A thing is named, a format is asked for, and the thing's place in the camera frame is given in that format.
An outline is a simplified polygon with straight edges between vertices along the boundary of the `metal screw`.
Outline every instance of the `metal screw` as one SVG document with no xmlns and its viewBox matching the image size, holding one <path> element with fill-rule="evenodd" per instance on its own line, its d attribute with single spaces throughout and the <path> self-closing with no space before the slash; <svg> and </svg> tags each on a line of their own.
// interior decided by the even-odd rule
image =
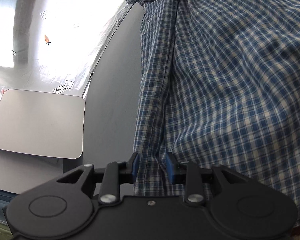
<svg viewBox="0 0 300 240">
<path fill-rule="evenodd" d="M 154 200 L 149 200 L 149 201 L 147 202 L 147 204 L 148 204 L 149 206 L 154 206 L 154 205 L 156 204 L 156 202 L 155 202 Z"/>
<path fill-rule="evenodd" d="M 113 203 L 117 200 L 115 195 L 111 195 L 111 194 L 105 194 L 103 196 L 100 197 L 100 200 L 103 203 Z"/>
<path fill-rule="evenodd" d="M 191 194 L 189 197 L 188 197 L 188 200 L 190 202 L 193 202 L 193 203 L 198 203 L 198 202 L 201 202 L 203 200 L 203 196 L 200 195 L 200 194 Z"/>
</svg>

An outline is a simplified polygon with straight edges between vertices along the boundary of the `plaid shirt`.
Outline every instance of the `plaid shirt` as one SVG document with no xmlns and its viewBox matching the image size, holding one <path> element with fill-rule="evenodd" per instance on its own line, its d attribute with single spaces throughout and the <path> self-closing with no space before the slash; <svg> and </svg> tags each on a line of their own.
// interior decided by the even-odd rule
<svg viewBox="0 0 300 240">
<path fill-rule="evenodd" d="M 283 192 L 300 225 L 300 0 L 126 1 L 145 12 L 135 194 L 184 193 L 170 151 Z"/>
</svg>

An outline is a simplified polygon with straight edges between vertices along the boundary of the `gray table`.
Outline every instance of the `gray table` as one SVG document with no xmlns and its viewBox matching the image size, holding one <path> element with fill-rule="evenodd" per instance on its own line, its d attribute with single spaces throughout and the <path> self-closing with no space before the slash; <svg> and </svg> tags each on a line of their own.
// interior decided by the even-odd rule
<svg viewBox="0 0 300 240">
<path fill-rule="evenodd" d="M 126 161 L 133 153 L 141 80 L 140 25 L 143 8 L 133 5 L 93 74 L 86 98 L 83 162 L 96 168 Z M 132 194 L 121 185 L 121 194 Z"/>
<path fill-rule="evenodd" d="M 106 47 L 90 83 L 84 114 L 83 162 L 93 163 L 96 168 L 128 160 L 133 151 L 142 17 L 143 9 L 135 4 Z M 61 175 L 65 163 L 60 158 L 0 150 L 0 189 L 22 193 Z M 121 193 L 132 194 L 132 186 L 122 185 Z"/>
</svg>

